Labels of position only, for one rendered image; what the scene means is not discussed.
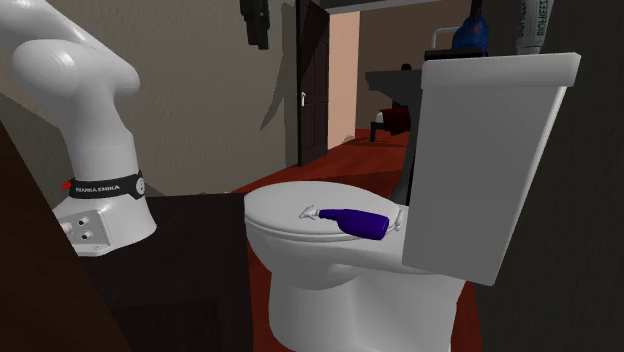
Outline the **blue spray bottle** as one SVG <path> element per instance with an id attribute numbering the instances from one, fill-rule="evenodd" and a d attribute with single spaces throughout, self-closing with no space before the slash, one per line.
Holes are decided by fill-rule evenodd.
<path id="1" fill-rule="evenodd" d="M 348 235 L 369 240 L 382 240 L 389 232 L 399 231 L 405 211 L 400 209 L 394 220 L 389 217 L 356 209 L 319 209 L 314 205 L 305 208 L 300 219 L 316 218 L 334 221 Z"/>

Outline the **dark brown door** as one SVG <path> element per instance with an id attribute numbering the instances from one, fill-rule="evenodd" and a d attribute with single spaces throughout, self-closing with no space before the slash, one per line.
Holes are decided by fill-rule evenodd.
<path id="1" fill-rule="evenodd" d="M 313 0 L 296 0 L 298 165 L 327 154 L 330 15 Z"/>

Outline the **dark red chair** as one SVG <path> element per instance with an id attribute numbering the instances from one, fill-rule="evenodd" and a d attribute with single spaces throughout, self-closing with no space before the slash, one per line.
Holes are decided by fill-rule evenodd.
<path id="1" fill-rule="evenodd" d="M 380 110 L 371 122 L 370 141 L 376 139 L 376 132 L 380 129 L 389 132 L 392 136 L 408 132 L 411 128 L 411 118 L 407 108 L 390 108 Z"/>

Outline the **dark robot stand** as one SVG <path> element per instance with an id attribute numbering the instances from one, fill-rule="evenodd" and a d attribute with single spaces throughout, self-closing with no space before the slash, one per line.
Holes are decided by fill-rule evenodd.
<path id="1" fill-rule="evenodd" d="M 81 260 L 131 352 L 253 352 L 242 195 L 148 205 L 151 236 Z"/>

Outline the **white toilet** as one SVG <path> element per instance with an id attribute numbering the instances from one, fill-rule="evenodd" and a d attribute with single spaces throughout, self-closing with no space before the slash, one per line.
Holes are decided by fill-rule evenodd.
<path id="1" fill-rule="evenodd" d="M 405 205 L 322 181 L 248 193 L 246 234 L 271 274 L 275 338 L 294 352 L 458 352 L 458 298 L 468 282 L 496 281 L 580 61 L 568 52 L 424 63 Z M 300 219 L 311 205 L 405 218 L 369 240 Z"/>

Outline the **white tube with green lettering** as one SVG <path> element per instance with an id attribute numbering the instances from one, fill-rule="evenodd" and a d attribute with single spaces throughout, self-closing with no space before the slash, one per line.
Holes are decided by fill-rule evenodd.
<path id="1" fill-rule="evenodd" d="M 516 40 L 518 55 L 539 54 L 544 45 L 554 0 L 521 0 Z"/>

